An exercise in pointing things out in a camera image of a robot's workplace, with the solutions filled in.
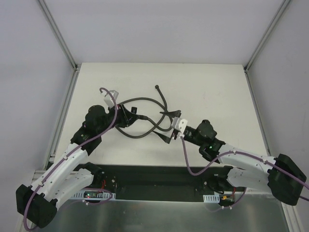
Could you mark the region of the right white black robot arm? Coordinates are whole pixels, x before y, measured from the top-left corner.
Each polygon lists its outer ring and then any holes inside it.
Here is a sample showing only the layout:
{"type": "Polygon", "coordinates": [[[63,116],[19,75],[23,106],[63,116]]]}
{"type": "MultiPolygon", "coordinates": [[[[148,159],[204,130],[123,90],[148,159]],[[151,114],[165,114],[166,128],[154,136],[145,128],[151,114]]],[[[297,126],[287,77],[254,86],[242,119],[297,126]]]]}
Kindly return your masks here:
{"type": "Polygon", "coordinates": [[[181,118],[181,111],[162,112],[172,119],[171,136],[159,134],[165,142],[180,139],[188,172],[193,176],[204,173],[210,165],[194,173],[189,165],[186,142],[199,147],[200,155],[209,164],[218,163],[228,168],[227,174],[217,178],[221,190],[235,188],[250,188],[270,193],[282,203],[295,206],[302,197],[304,188],[308,188],[307,177],[293,160],[284,154],[277,157],[257,155],[244,151],[216,138],[217,132],[211,123],[204,119],[196,127],[187,125],[188,121],[181,118]]]}

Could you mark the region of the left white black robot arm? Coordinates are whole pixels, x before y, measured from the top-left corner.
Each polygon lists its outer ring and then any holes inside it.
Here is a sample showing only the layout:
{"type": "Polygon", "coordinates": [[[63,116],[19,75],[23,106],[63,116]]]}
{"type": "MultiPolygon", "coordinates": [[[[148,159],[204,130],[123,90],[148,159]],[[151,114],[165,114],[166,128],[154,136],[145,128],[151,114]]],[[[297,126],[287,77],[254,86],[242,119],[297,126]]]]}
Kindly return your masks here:
{"type": "Polygon", "coordinates": [[[36,228],[46,227],[75,192],[88,186],[99,187],[102,182],[100,169],[92,163],[81,168],[73,177],[69,175],[98,147],[104,133],[114,127],[129,127],[139,119],[142,116],[137,114],[135,107],[131,110],[122,104],[108,110],[101,105],[90,107],[60,159],[29,186],[21,185],[16,190],[17,211],[23,215],[25,230],[33,231],[28,221],[36,228]]]}

